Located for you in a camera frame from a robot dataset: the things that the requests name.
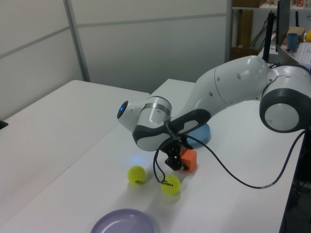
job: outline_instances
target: black stand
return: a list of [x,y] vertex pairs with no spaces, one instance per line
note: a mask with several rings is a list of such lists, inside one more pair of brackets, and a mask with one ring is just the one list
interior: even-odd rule
[[298,11],[295,12],[296,27],[299,27]]
[[274,12],[270,12],[268,14],[266,38],[265,38],[265,43],[263,47],[263,55],[262,55],[262,58],[263,60],[265,60],[265,62],[268,62],[268,59],[269,59],[273,21],[274,21]]
[[0,120],[0,130],[3,129],[4,127],[8,126],[9,124]]

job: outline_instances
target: purple plate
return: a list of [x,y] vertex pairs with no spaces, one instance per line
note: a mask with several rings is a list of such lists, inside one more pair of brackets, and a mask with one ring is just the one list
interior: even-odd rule
[[99,219],[91,233],[155,233],[155,228],[143,212],[121,209]]

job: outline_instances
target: white wall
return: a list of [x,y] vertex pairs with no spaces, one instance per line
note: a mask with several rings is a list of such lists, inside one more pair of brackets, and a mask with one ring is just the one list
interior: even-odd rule
[[71,0],[91,82],[152,93],[225,62],[229,0]]
[[63,0],[0,2],[0,119],[82,80]]

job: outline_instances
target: white table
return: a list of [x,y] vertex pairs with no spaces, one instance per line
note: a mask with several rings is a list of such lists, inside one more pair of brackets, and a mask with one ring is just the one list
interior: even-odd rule
[[0,227],[113,129],[120,103],[149,94],[72,81],[0,130]]
[[[174,115],[192,88],[193,83],[167,80],[154,95],[170,101]],[[257,101],[229,107],[209,125],[208,144],[227,168],[244,182],[259,186],[276,178],[299,133],[279,134],[265,128]],[[140,150],[131,133],[119,124],[0,228],[0,233],[87,233],[103,215],[121,208],[145,212],[157,233],[278,233],[301,143],[302,139],[279,182],[263,190],[238,183],[204,148],[197,149],[198,166],[192,174],[170,170],[161,153],[159,165],[181,180],[179,194],[168,196],[153,176],[154,153]],[[127,170],[133,165],[147,171],[144,185],[128,183]]]

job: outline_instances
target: blue object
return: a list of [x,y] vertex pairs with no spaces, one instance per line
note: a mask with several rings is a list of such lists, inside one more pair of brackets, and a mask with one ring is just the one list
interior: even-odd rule
[[287,34],[287,48],[288,49],[296,49],[296,42],[298,39],[298,34],[296,33],[288,33]]
[[[211,138],[210,127],[209,127],[208,124],[205,124],[205,125],[201,126],[200,128],[198,128],[198,129],[196,129],[194,131],[191,131],[187,135],[200,140],[204,144],[207,144],[210,141],[210,138]],[[193,148],[198,148],[198,147],[201,146],[200,143],[198,143],[197,141],[194,141],[191,138],[188,138],[187,141],[188,141],[188,144],[190,146],[192,146]]]
[[151,220],[143,212],[120,209],[102,217],[91,233],[155,233]]

